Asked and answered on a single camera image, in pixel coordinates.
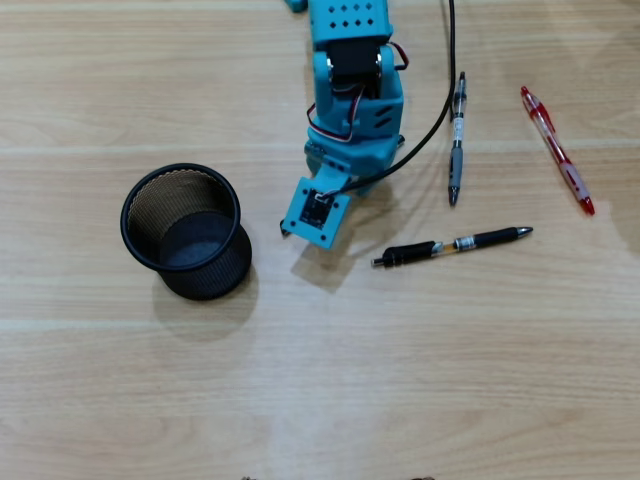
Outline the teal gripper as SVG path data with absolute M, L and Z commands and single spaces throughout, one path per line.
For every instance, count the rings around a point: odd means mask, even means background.
M 320 192 L 336 193 L 389 168 L 401 146 L 401 135 L 343 143 L 313 134 L 304 152 L 312 183 Z

